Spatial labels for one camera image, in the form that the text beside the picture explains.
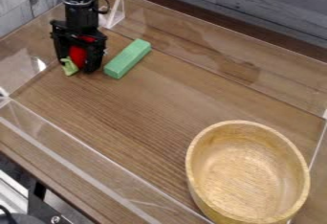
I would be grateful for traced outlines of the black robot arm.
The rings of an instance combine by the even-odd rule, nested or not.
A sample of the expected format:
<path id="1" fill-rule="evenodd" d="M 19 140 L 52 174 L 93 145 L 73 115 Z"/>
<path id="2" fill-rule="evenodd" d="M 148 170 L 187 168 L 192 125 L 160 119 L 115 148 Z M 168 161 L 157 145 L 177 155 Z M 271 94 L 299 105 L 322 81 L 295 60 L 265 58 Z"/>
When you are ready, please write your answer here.
<path id="1" fill-rule="evenodd" d="M 51 20 L 49 34 L 61 66 L 69 58 L 84 73 L 93 73 L 103 64 L 107 36 L 99 30 L 100 0 L 64 0 L 65 19 Z"/>

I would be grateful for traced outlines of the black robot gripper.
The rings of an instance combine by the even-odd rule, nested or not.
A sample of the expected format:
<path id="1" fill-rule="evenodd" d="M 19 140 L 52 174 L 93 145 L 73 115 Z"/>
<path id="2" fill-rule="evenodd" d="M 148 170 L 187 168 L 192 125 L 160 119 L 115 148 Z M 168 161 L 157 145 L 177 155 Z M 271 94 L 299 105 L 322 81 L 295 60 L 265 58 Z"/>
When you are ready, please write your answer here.
<path id="1" fill-rule="evenodd" d="M 85 48 L 87 57 L 83 71 L 85 73 L 93 73 L 101 67 L 107 36 L 97 28 L 69 28 L 65 21 L 51 20 L 49 24 L 52 27 L 49 35 L 53 40 L 59 63 L 64 64 L 61 59 L 68 57 L 72 46 Z"/>

